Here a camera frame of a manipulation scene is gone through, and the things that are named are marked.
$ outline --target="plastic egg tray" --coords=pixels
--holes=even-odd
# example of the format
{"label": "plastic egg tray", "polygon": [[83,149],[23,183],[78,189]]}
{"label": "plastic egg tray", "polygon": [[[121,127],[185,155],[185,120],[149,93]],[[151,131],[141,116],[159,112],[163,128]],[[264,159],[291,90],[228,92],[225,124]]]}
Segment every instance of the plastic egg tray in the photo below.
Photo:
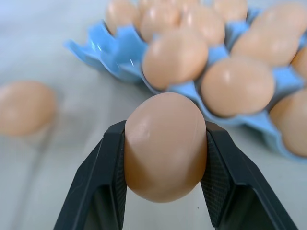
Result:
{"label": "plastic egg tray", "polygon": [[[209,57],[204,72],[215,62],[229,56],[233,44],[249,29],[252,21],[260,13],[260,9],[250,8],[246,21],[226,25],[225,43],[209,48]],[[307,33],[301,39],[300,48],[305,45],[307,45]],[[162,91],[154,89],[143,76],[142,58],[148,45],[140,38],[134,26],[118,28],[117,36],[113,37],[104,23],[98,23],[89,29],[86,45],[80,46],[73,41],[68,41],[65,46],[87,65],[98,70],[106,69],[121,81],[130,83],[143,81],[154,94],[162,93]],[[206,120],[219,125],[247,125],[256,129],[264,136],[266,143],[273,150],[292,160],[307,163],[307,158],[296,156],[286,149],[282,135],[270,120],[268,113],[268,110],[283,97],[302,89],[305,82],[291,66],[274,69],[273,74],[276,84],[275,94],[266,109],[253,115],[237,115],[231,118],[216,117],[206,108],[199,95],[199,80],[171,85],[165,92],[177,92],[190,98],[200,108]]]}

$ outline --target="table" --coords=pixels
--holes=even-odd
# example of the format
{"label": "table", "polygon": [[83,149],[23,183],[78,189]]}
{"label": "table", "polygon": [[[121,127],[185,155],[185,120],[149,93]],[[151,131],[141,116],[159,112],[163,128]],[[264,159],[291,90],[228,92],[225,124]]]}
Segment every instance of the table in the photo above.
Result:
{"label": "table", "polygon": [[[266,6],[274,1],[250,1]],[[107,128],[125,120],[151,93],[82,64],[63,47],[85,42],[106,0],[3,0],[0,3],[0,85],[42,81],[59,97],[59,115],[27,138],[0,137],[0,229],[50,230],[74,174]],[[228,128],[261,169],[299,229],[307,225],[307,166],[272,153],[244,128]],[[128,190],[124,230],[212,230],[197,186],[188,196],[153,204]]]}

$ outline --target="white table surface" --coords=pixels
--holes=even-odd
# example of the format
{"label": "white table surface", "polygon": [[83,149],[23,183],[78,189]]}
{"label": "white table surface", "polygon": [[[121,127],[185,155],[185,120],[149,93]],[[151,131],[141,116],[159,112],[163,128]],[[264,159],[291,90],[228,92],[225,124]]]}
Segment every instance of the white table surface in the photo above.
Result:
{"label": "white table surface", "polygon": [[[274,1],[254,0],[267,6]],[[0,84],[35,79],[59,95],[59,115],[27,138],[0,137],[0,229],[51,230],[74,174],[107,128],[127,119],[151,94],[78,61],[63,42],[86,40],[107,0],[2,0]],[[234,142],[261,169],[299,229],[307,229],[307,165],[286,160],[242,128]],[[147,202],[130,190],[124,230],[213,229],[200,186],[170,204]]]}

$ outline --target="blue egg carton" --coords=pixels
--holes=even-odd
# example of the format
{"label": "blue egg carton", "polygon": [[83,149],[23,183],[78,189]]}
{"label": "blue egg carton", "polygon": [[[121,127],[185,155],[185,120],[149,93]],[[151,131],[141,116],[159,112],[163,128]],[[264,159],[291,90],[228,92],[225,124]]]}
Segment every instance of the blue egg carton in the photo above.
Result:
{"label": "blue egg carton", "polygon": [[[244,22],[228,23],[225,27],[224,45],[210,47],[206,70],[215,62],[227,58],[235,41],[249,29],[252,21],[261,13],[260,9],[250,8],[247,20]],[[302,37],[301,46],[307,44],[307,33]],[[275,94],[269,105],[261,112],[253,115],[237,115],[231,118],[220,118],[213,115],[199,94],[199,82],[189,81],[183,84],[170,85],[165,91],[153,88],[142,73],[142,59],[148,45],[143,42],[134,26],[118,28],[116,37],[112,36],[103,23],[97,23],[89,29],[88,42],[80,46],[68,41],[65,46],[82,62],[98,70],[106,69],[116,78],[124,82],[144,82],[154,94],[162,92],[177,92],[190,98],[202,111],[206,120],[226,126],[246,125],[258,130],[267,144],[276,152],[292,160],[307,162],[290,153],[283,144],[282,135],[272,123],[268,111],[285,96],[302,89],[305,85],[291,66],[273,70],[275,79]]]}

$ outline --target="egg carton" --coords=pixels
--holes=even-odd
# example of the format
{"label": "egg carton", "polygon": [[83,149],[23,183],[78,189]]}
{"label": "egg carton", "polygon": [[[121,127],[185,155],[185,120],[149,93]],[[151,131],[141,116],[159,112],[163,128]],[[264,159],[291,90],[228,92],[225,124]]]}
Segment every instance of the egg carton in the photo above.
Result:
{"label": "egg carton", "polygon": [[[261,13],[260,9],[250,8],[247,20],[243,22],[228,23],[225,27],[224,45],[210,47],[206,70],[215,62],[229,56],[235,41],[249,29],[252,21]],[[307,44],[307,33],[301,39],[300,47]],[[68,41],[65,46],[82,62],[98,70],[106,69],[116,78],[129,83],[144,82],[154,94],[162,92],[177,92],[190,98],[202,111],[206,120],[225,126],[246,125],[258,130],[266,143],[281,155],[296,161],[307,162],[290,153],[283,144],[282,135],[269,117],[269,109],[285,96],[302,89],[305,85],[291,66],[273,70],[275,79],[275,94],[269,105],[261,112],[253,115],[237,115],[231,118],[220,118],[213,115],[199,94],[199,82],[189,81],[183,84],[170,85],[165,91],[153,88],[142,73],[142,58],[148,45],[143,42],[134,26],[118,28],[116,37],[112,36],[103,22],[92,26],[88,31],[88,42],[80,46]]]}

